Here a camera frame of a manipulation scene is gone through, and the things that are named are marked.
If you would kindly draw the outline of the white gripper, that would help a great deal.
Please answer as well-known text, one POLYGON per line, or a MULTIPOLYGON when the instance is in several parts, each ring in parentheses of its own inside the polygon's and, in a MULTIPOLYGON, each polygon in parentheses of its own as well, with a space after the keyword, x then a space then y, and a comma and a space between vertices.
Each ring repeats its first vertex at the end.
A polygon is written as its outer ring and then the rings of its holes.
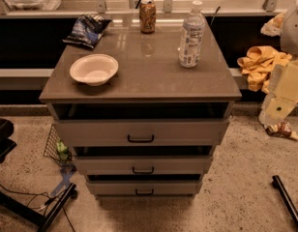
POLYGON ((261 106, 263 125, 282 122, 298 104, 298 59, 286 66, 276 65, 270 77, 269 93, 261 106))

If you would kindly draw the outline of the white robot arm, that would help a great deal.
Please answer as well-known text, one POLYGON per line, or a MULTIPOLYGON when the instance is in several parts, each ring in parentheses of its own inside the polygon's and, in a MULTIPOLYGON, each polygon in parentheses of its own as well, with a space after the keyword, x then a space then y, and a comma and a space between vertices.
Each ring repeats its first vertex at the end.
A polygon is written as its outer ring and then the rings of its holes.
POLYGON ((292 59, 285 67, 277 64, 271 73, 269 93, 259 114, 263 125, 282 122, 298 104, 298 0, 284 16, 281 49, 291 54, 292 59))

